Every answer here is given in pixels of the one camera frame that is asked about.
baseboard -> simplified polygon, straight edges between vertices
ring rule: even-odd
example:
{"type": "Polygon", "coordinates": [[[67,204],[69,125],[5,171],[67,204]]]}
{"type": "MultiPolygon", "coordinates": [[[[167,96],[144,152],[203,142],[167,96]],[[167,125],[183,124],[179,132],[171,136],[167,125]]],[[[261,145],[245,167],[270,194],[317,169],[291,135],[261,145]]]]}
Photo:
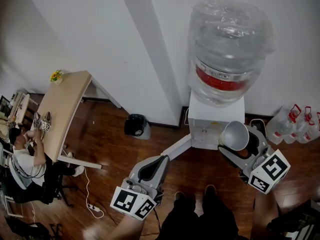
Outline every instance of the baseboard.
{"type": "Polygon", "coordinates": [[[262,115],[262,114],[251,114],[251,113],[244,113],[244,116],[246,118],[252,118],[252,119],[265,119],[270,121],[273,116],[272,115],[262,115]]]}
{"type": "MultiPolygon", "coordinates": [[[[44,95],[42,93],[30,93],[35,95],[44,95]]],[[[93,98],[93,97],[83,97],[84,101],[92,101],[92,102],[111,102],[110,99],[107,98],[93,98]]],[[[184,118],[184,113],[187,111],[189,106],[182,106],[181,113],[180,113],[180,119],[179,119],[179,125],[171,125],[171,124],[164,124],[164,123],[157,123],[157,122],[148,122],[151,126],[157,126],[157,127],[164,127],[174,130],[180,130],[182,125],[182,120],[184,118]]],[[[265,119],[265,120],[271,120],[273,118],[272,115],[262,115],[262,114],[252,114],[252,113],[245,113],[244,116],[246,118],[252,118],[252,119],[265,119]]]]}
{"type": "Polygon", "coordinates": [[[27,94],[30,94],[30,95],[41,95],[41,96],[45,96],[44,93],[33,93],[33,92],[28,92],[27,94]]]}
{"type": "Polygon", "coordinates": [[[93,98],[93,97],[82,97],[84,101],[91,101],[91,102],[111,102],[108,98],[93,98]]]}

man sitting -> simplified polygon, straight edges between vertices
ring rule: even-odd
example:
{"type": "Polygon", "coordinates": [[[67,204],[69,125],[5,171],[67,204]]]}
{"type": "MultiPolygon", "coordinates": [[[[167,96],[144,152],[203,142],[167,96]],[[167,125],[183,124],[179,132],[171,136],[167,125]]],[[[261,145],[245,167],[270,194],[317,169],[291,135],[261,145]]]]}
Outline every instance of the man sitting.
{"type": "Polygon", "coordinates": [[[69,168],[63,162],[58,161],[53,165],[45,155],[44,144],[41,141],[41,130],[28,131],[24,134],[21,129],[12,128],[9,130],[9,140],[13,144],[13,156],[18,166],[16,170],[20,177],[31,179],[34,183],[41,186],[45,182],[48,186],[55,186],[60,175],[78,176],[85,170],[83,166],[77,168],[69,168]],[[35,138],[36,147],[34,147],[34,155],[30,155],[28,143],[35,138]]]}

trash can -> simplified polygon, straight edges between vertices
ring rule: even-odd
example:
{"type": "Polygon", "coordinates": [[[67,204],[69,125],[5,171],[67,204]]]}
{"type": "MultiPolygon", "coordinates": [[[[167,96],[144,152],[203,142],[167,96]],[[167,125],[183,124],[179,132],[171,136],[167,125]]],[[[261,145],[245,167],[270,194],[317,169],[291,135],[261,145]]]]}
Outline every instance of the trash can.
{"type": "Polygon", "coordinates": [[[150,125],[142,114],[129,115],[124,123],[124,134],[140,140],[150,139],[150,125]]]}

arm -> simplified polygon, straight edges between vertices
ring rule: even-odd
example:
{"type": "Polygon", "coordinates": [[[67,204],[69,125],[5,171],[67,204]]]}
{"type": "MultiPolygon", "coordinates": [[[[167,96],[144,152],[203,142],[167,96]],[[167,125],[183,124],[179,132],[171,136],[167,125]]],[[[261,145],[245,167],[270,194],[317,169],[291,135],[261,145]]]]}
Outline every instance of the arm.
{"type": "Polygon", "coordinates": [[[37,143],[36,155],[34,156],[33,165],[40,166],[46,163],[44,144],[41,141],[41,130],[36,129],[34,131],[35,140],[37,143]]]}
{"type": "Polygon", "coordinates": [[[29,140],[33,139],[36,136],[35,130],[28,130],[25,135],[23,135],[25,140],[28,142],[29,140]]]}
{"type": "Polygon", "coordinates": [[[252,220],[252,240],[274,239],[273,233],[267,230],[267,225],[279,216],[277,202],[273,191],[268,194],[258,192],[252,220]]]}
{"type": "Polygon", "coordinates": [[[125,215],[109,236],[109,240],[138,240],[145,221],[125,215]]]}

robotic arm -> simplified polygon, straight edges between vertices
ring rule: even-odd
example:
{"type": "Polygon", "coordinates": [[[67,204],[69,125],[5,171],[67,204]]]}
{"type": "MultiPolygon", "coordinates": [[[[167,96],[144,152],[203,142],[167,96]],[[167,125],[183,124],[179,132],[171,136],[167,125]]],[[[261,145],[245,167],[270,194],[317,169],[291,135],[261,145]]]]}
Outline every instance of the robotic arm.
{"type": "MultiPolygon", "coordinates": [[[[247,185],[267,194],[285,177],[290,164],[279,150],[271,148],[259,130],[246,127],[249,132],[246,157],[223,145],[218,145],[218,150],[235,168],[240,169],[239,177],[247,185]]],[[[110,206],[144,220],[161,203],[164,195],[161,185],[165,181],[169,161],[168,155],[158,155],[137,163],[121,187],[116,187],[110,206]]]]}
{"type": "Polygon", "coordinates": [[[137,163],[121,187],[116,187],[110,206],[117,211],[144,220],[164,195],[161,188],[165,181],[169,157],[158,155],[137,163]]]}
{"type": "Polygon", "coordinates": [[[267,194],[286,176],[291,166],[279,149],[272,149],[261,131],[252,126],[246,127],[249,132],[246,157],[226,146],[218,145],[218,150],[235,168],[240,169],[239,178],[267,194]]]}

